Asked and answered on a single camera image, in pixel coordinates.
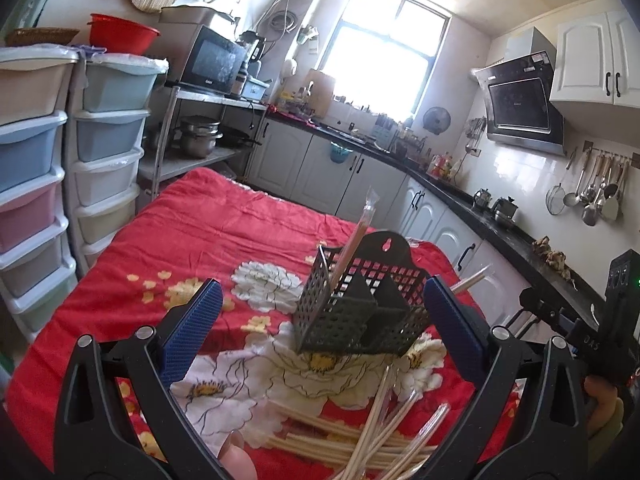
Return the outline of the right hand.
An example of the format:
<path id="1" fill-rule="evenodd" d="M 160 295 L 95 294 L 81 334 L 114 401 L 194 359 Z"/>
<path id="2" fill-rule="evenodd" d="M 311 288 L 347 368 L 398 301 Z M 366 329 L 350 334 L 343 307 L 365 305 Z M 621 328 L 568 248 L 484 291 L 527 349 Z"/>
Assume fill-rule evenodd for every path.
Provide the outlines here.
<path id="1" fill-rule="evenodd" d="M 596 401 L 596 407 L 587 418 L 588 436 L 593 437 L 603 430 L 618 434 L 623 422 L 624 404 L 618 397 L 617 388 L 596 376 L 588 376 L 584 387 L 590 399 Z"/>

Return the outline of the green sleeve forearm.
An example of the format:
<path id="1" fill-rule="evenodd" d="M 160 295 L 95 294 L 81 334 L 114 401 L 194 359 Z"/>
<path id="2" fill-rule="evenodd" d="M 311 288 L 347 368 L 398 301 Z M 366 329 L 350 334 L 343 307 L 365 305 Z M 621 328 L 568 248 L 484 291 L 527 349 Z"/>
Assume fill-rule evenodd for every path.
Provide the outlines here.
<path id="1" fill-rule="evenodd" d="M 616 401 L 607 408 L 596 408 L 588 419 L 588 468 L 592 468 L 623 429 L 624 406 Z"/>

